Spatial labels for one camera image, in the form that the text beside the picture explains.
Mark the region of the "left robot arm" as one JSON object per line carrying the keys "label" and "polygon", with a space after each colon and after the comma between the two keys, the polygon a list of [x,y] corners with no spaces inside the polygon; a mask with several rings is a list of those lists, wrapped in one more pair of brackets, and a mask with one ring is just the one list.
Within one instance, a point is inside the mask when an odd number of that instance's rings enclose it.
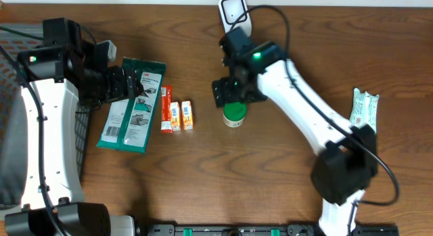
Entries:
{"label": "left robot arm", "polygon": [[133,99],[143,91],[131,68],[114,65],[111,41],[82,38],[66,18],[43,21],[42,45],[11,65],[27,121],[27,173],[21,210],[5,216],[8,235],[139,235],[137,220],[85,201],[76,161],[76,109]]}

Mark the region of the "orange tissue pack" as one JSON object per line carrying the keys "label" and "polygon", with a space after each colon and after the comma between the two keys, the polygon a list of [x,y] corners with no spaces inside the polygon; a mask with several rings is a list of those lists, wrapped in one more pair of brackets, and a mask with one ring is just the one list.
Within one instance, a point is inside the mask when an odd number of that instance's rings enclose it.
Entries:
{"label": "orange tissue pack", "polygon": [[182,119],[183,119],[183,128],[185,130],[193,129],[193,114],[192,114],[192,106],[190,101],[183,101],[181,103],[181,111],[182,111]]}
{"label": "orange tissue pack", "polygon": [[170,103],[170,124],[173,131],[181,130],[180,107],[178,102]]}

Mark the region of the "light green tissue packet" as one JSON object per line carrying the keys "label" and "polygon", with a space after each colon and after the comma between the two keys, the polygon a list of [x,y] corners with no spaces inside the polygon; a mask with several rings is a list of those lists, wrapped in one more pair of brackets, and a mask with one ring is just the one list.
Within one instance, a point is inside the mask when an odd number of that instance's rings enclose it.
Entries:
{"label": "light green tissue packet", "polygon": [[379,95],[372,95],[367,91],[362,93],[358,88],[354,88],[349,121],[358,128],[368,124],[376,133],[379,99]]}

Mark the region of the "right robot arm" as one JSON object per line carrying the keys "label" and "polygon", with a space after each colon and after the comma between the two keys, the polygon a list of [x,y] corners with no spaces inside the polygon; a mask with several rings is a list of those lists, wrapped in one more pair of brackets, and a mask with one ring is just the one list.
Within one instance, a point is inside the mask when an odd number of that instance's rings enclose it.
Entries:
{"label": "right robot arm", "polygon": [[212,84],[217,107],[273,101],[304,135],[317,159],[311,180],[323,199],[319,228],[324,235],[349,235],[357,205],[378,173],[375,131],[336,113],[301,77],[274,42],[222,40],[229,76]]}

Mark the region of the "white green packet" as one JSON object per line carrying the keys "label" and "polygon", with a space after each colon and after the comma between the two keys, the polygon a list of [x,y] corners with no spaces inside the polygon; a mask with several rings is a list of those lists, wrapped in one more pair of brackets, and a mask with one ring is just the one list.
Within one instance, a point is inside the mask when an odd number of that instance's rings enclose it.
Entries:
{"label": "white green packet", "polygon": [[132,69],[143,85],[143,91],[134,99],[124,99],[111,104],[97,146],[144,154],[166,64],[124,58],[122,67]]}

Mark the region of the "red orange stick packet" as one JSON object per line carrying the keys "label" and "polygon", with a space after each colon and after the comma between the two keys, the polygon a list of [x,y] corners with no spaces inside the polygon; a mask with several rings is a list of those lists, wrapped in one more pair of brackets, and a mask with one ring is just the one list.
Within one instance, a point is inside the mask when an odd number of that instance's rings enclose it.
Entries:
{"label": "red orange stick packet", "polygon": [[161,86],[161,106],[162,106],[162,122],[161,133],[172,133],[173,129],[170,122],[170,104],[172,101],[173,88],[171,85]]}

